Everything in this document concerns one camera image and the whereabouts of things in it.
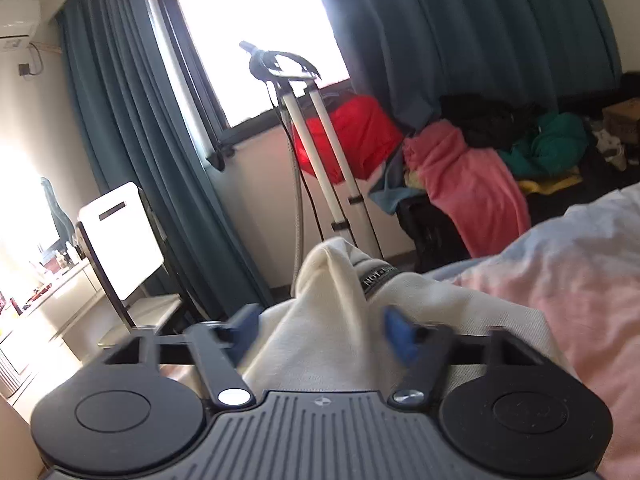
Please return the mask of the cream white sweatpants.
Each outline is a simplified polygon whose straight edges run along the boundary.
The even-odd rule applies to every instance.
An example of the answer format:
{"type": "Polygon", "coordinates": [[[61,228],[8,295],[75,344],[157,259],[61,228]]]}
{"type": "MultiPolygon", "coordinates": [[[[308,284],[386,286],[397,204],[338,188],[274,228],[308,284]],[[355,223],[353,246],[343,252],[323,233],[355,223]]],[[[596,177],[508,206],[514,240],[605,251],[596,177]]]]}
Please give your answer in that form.
{"type": "Polygon", "coordinates": [[[461,335],[504,327],[570,372],[544,314],[422,274],[401,272],[334,237],[311,249],[294,297],[265,310],[239,371],[256,396],[268,390],[389,394],[406,369],[384,334],[386,307],[461,335]]]}

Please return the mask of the white and black chair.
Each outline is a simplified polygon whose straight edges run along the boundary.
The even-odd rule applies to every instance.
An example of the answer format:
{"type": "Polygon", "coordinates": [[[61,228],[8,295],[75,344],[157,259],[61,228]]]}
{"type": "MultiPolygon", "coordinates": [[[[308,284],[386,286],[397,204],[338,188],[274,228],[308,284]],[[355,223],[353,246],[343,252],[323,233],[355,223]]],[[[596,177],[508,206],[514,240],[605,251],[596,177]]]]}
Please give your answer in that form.
{"type": "Polygon", "coordinates": [[[125,183],[83,206],[76,234],[118,317],[100,340],[101,348],[113,347],[137,328],[170,334],[206,319],[172,265],[168,240],[136,184],[125,183]],[[165,272],[178,290],[142,296],[144,282],[157,271],[165,272]]]}

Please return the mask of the pink towel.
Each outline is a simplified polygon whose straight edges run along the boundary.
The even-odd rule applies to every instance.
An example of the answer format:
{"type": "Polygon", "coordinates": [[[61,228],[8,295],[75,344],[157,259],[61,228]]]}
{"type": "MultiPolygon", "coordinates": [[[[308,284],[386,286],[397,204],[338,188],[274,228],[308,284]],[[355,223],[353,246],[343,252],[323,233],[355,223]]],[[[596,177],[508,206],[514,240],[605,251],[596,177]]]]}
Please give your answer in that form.
{"type": "Polygon", "coordinates": [[[470,148],[462,130],[448,120],[406,139],[402,154],[471,257],[502,252],[532,226],[526,199],[498,153],[470,148]]]}

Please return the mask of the pastel tie-dye bed sheet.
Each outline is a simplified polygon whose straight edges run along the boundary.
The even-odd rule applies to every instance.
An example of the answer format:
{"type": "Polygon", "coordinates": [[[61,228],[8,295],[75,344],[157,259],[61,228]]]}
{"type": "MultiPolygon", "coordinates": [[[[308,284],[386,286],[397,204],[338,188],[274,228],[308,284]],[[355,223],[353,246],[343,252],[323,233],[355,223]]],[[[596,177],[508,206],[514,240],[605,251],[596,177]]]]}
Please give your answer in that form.
{"type": "Polygon", "coordinates": [[[570,207],[499,255],[451,263],[430,275],[544,312],[578,377],[612,413],[602,476],[638,478],[638,185],[570,207]]]}

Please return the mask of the white dressing table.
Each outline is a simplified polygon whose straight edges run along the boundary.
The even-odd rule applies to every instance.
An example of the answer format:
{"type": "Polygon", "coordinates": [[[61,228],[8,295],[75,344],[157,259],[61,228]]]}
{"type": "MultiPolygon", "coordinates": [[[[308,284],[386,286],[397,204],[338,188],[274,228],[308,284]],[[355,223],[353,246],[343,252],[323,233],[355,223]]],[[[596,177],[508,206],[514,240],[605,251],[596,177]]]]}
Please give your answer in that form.
{"type": "Polygon", "coordinates": [[[104,296],[87,259],[58,274],[49,288],[20,315],[1,318],[1,395],[18,393],[64,344],[63,335],[104,296]]]}

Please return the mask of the red cloth pile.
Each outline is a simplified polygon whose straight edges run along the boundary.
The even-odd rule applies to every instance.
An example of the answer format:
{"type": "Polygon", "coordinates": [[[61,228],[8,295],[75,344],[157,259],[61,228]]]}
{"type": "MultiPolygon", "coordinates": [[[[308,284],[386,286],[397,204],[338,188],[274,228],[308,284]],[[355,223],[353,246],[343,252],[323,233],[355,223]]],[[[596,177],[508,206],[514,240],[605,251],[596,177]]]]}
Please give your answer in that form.
{"type": "MultiPolygon", "coordinates": [[[[404,140],[372,96],[349,96],[341,104],[331,104],[328,111],[352,175],[357,180],[368,180],[404,140]]],[[[331,183],[342,183],[341,168],[312,105],[304,108],[304,116],[331,183]]]]}

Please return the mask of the black garment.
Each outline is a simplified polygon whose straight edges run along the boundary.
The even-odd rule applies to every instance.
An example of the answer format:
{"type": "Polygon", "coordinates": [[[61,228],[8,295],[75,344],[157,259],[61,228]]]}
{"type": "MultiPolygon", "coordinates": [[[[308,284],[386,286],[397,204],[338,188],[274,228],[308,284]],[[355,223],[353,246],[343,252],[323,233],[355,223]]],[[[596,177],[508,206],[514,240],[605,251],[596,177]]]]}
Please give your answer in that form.
{"type": "Polygon", "coordinates": [[[512,105],[469,93],[441,96],[439,104],[442,118],[462,131],[470,148],[501,151],[510,151],[516,141],[526,136],[536,136],[537,120],[547,113],[537,103],[512,105]]]}

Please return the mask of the green garment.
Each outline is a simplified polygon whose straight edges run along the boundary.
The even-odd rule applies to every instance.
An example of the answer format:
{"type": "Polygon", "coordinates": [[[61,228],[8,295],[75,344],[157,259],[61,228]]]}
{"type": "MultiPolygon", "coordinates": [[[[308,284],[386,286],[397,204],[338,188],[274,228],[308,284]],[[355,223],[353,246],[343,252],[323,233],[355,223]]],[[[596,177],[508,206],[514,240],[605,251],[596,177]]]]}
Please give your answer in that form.
{"type": "Polygon", "coordinates": [[[510,150],[498,155],[516,180],[559,177],[575,167],[590,144],[582,120],[570,113],[549,113],[537,118],[510,150]]]}

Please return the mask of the left teal curtain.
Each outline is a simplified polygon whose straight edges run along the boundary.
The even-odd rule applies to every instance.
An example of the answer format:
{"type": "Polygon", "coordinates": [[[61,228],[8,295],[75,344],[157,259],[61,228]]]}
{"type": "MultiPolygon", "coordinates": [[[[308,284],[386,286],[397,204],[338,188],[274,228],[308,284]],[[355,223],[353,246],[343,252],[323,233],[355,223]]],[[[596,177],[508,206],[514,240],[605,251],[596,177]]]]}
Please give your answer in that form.
{"type": "Polygon", "coordinates": [[[67,0],[56,17],[78,128],[103,193],[145,192],[186,288],[211,318],[272,297],[206,174],[146,0],[67,0]]]}

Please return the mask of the teal curtain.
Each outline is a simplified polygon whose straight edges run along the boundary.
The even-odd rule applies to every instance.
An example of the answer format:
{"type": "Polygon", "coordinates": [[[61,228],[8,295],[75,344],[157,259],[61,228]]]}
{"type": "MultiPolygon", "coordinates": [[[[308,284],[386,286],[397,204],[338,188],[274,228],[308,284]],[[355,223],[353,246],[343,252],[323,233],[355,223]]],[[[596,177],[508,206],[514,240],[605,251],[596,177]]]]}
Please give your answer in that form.
{"type": "Polygon", "coordinates": [[[186,288],[211,318],[272,297],[206,174],[146,0],[67,0],[56,17],[78,128],[103,193],[145,192],[186,288]]]}
{"type": "Polygon", "coordinates": [[[615,88],[603,0],[322,0],[355,90],[421,129],[447,94],[555,106],[615,88]]]}

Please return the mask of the brown cardboard box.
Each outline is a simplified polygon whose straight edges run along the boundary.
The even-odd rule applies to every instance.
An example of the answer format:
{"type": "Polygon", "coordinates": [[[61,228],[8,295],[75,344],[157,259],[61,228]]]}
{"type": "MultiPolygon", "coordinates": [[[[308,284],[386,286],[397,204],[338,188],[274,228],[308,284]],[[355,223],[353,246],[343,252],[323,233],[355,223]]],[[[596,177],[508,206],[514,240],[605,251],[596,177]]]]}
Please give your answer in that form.
{"type": "Polygon", "coordinates": [[[604,128],[623,143],[639,144],[640,99],[633,98],[602,110],[604,128]]]}

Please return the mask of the right teal curtain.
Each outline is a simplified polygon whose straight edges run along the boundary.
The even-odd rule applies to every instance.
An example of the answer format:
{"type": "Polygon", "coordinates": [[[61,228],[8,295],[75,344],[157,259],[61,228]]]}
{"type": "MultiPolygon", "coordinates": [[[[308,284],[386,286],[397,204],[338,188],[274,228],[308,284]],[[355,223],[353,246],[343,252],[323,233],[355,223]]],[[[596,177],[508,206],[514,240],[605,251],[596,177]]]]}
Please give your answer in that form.
{"type": "Polygon", "coordinates": [[[615,88],[603,0],[322,0],[355,90],[421,129],[447,94],[555,106],[615,88]]]}

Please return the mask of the white air conditioner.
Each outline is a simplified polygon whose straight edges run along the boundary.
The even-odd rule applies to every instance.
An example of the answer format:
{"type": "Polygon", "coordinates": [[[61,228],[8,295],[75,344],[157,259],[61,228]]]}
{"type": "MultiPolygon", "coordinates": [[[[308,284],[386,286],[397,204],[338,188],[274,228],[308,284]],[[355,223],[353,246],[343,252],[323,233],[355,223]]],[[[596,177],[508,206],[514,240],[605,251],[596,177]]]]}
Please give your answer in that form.
{"type": "Polygon", "coordinates": [[[41,18],[38,0],[0,1],[0,51],[26,49],[41,18]]]}

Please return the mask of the wavy frame mirror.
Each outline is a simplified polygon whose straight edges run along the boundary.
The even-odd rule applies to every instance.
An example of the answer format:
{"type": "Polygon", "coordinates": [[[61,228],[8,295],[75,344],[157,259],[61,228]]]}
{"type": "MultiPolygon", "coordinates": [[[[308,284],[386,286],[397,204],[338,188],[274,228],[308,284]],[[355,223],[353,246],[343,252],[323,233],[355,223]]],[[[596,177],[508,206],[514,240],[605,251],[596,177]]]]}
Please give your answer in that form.
{"type": "Polygon", "coordinates": [[[62,243],[74,246],[76,242],[75,227],[70,221],[70,217],[58,203],[51,181],[46,177],[41,177],[40,182],[44,196],[46,196],[55,229],[58,231],[58,237],[62,243]]]}

